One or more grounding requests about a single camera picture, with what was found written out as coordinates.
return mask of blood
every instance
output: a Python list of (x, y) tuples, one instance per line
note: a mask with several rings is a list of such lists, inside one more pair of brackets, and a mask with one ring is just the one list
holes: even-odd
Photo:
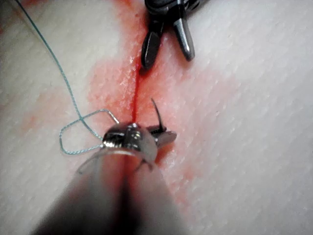
[(68, 103), (62, 99), (66, 95), (62, 90), (59, 87), (55, 87), (39, 94), (35, 103), (23, 116), (21, 124), (22, 134), (30, 130), (38, 130), (45, 126), (57, 124), (58, 120), (65, 118)]
[[(177, 102), (175, 98), (181, 97), (182, 104), (179, 107), (179, 113), (182, 115), (192, 112), (189, 110), (191, 106), (197, 103), (203, 104), (203, 100), (215, 98), (221, 102), (213, 110), (219, 110), (232, 94), (232, 84), (225, 81), (220, 73), (209, 66), (203, 69), (195, 62), (186, 62), (173, 32), (166, 32), (163, 35), (152, 69), (148, 72), (140, 71), (141, 45), (147, 32), (145, 7), (143, 3), (130, 0), (115, 0), (113, 3), (116, 9), (116, 19), (121, 27), (123, 55), (122, 59), (100, 61), (93, 68), (88, 95), (92, 109), (105, 107), (112, 110), (121, 121), (132, 120), (143, 125), (152, 125), (157, 122), (150, 100), (152, 97), (166, 125), (183, 133), (185, 137), (193, 136), (194, 125), (188, 124), (184, 116), (178, 116), (171, 108), (173, 107), (171, 104)], [(208, 93), (207, 89), (211, 86), (214, 87), (214, 91)], [(196, 126), (199, 127), (202, 124), (209, 129), (214, 128), (213, 124), (205, 120), (199, 120)], [(197, 138), (207, 139), (207, 136), (207, 132), (199, 130)], [(196, 159), (187, 159), (183, 163), (169, 167), (164, 156), (168, 157), (168, 153), (173, 150), (176, 154), (172, 155), (169, 161), (179, 162), (179, 156), (193, 155), (186, 143), (182, 140), (176, 141), (159, 152), (156, 163), (163, 169), (175, 201), (182, 204), (181, 209), (186, 209), (189, 207), (188, 185), (199, 177), (201, 172), (196, 170)]]
[(48, 0), (22, 0), (22, 5), (25, 7), (34, 6), (42, 2), (48, 2)]

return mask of skin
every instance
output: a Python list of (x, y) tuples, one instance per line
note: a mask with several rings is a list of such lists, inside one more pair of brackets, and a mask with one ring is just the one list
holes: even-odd
[[(313, 233), (313, 19), (309, 0), (211, 0), (188, 19), (196, 58), (172, 31), (139, 74), (142, 1), (25, 1), (83, 115), (178, 133), (157, 165), (190, 234)], [(77, 119), (54, 61), (11, 1), (1, 3), (0, 233), (33, 229), (92, 153), (60, 151)], [(88, 119), (100, 135), (113, 123)], [(99, 144), (79, 124), (66, 149)]]

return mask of blue suture thread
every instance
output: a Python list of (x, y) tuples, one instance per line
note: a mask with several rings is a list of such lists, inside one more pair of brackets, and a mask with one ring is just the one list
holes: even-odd
[(62, 143), (62, 134), (63, 132), (69, 128), (70, 126), (78, 123), (79, 121), (81, 121), (83, 123), (83, 125), (96, 137), (98, 137), (99, 139), (102, 139), (102, 137), (100, 135), (98, 135), (96, 132), (94, 132), (89, 126), (88, 124), (85, 122), (85, 118), (88, 118), (92, 115), (95, 115), (99, 112), (108, 112), (108, 110), (105, 110), (105, 109), (100, 109), (100, 110), (97, 110), (91, 114), (88, 114), (86, 116), (82, 116), (78, 110), (78, 107), (77, 107), (77, 104), (76, 104), (76, 101), (75, 101), (75, 98), (74, 98), (74, 95), (73, 95), (73, 92), (72, 92), (72, 89), (70, 87), (70, 84), (68, 82), (68, 79), (57, 59), (57, 57), (55, 56), (55, 54), (53, 53), (51, 47), (49, 46), (49, 44), (47, 43), (47, 41), (45, 40), (45, 38), (43, 37), (43, 35), (41, 34), (41, 32), (39, 31), (39, 29), (37, 28), (37, 26), (35, 25), (35, 23), (33, 22), (33, 20), (31, 19), (31, 17), (29, 16), (29, 14), (26, 12), (26, 10), (24, 9), (24, 7), (22, 6), (22, 4), (18, 1), (18, 0), (15, 0), (15, 2), (19, 5), (19, 7), (21, 8), (21, 10), (24, 12), (24, 14), (27, 16), (27, 18), (29, 19), (30, 23), (33, 25), (34, 29), (37, 31), (37, 33), (39, 34), (40, 38), (42, 39), (42, 41), (44, 42), (45, 46), (47, 47), (47, 49), (49, 50), (50, 54), (52, 55), (55, 63), (57, 64), (60, 72), (61, 72), (61, 75), (67, 85), (67, 89), (68, 89), (68, 92), (70, 94), (70, 97), (72, 99), (72, 103), (74, 105), (74, 108), (75, 108), (75, 111), (78, 115), (78, 119), (71, 122), (70, 124), (66, 125), (65, 127), (63, 127), (60, 131), (60, 134), (59, 134), (59, 141), (60, 141), (60, 146), (61, 146), (61, 150), (65, 153), (65, 154), (69, 154), (69, 155), (76, 155), (76, 154), (81, 154), (81, 153), (85, 153), (85, 152), (88, 152), (88, 151), (91, 151), (93, 149), (96, 149), (96, 148), (100, 148), (102, 147), (102, 145), (96, 145), (96, 146), (93, 146), (93, 147), (90, 147), (90, 148), (87, 148), (87, 149), (82, 149), (82, 150), (78, 150), (78, 151), (67, 151), (63, 148), (63, 143)]

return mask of pale skin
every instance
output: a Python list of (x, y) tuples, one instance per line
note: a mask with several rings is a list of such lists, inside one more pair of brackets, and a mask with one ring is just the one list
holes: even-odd
[[(25, 5), (83, 115), (108, 108), (127, 121), (135, 106), (137, 122), (156, 124), (154, 98), (178, 133), (157, 164), (190, 234), (313, 233), (311, 1), (211, 0), (188, 19), (194, 61), (168, 30), (145, 76), (143, 1)], [(0, 233), (18, 235), (92, 152), (61, 152), (59, 131), (77, 119), (65, 83), (16, 5), (1, 10)], [(88, 123), (100, 135), (113, 124), (105, 114)], [(81, 124), (64, 142), (99, 144)]]

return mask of shiny metal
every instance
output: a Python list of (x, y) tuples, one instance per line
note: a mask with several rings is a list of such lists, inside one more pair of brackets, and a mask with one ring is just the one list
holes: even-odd
[(159, 124), (119, 122), (103, 148), (84, 162), (33, 235), (187, 235), (162, 174), (157, 151), (176, 139)]
[(103, 137), (104, 148), (120, 148), (137, 152), (146, 162), (157, 157), (155, 138), (147, 128), (132, 122), (119, 123), (111, 127)]
[(164, 24), (174, 28), (181, 51), (187, 61), (195, 57), (195, 50), (186, 14), (196, 9), (204, 0), (145, 0), (150, 14), (149, 31), (142, 44), (141, 64), (149, 70), (157, 57)]
[(127, 149), (140, 155), (143, 160), (153, 163), (159, 148), (172, 143), (177, 134), (166, 131), (161, 115), (153, 99), (159, 125), (142, 127), (133, 122), (121, 122), (112, 126), (103, 137), (103, 148)]
[(195, 57), (195, 49), (187, 20), (180, 18), (173, 23), (173, 27), (182, 53), (187, 61), (191, 61)]

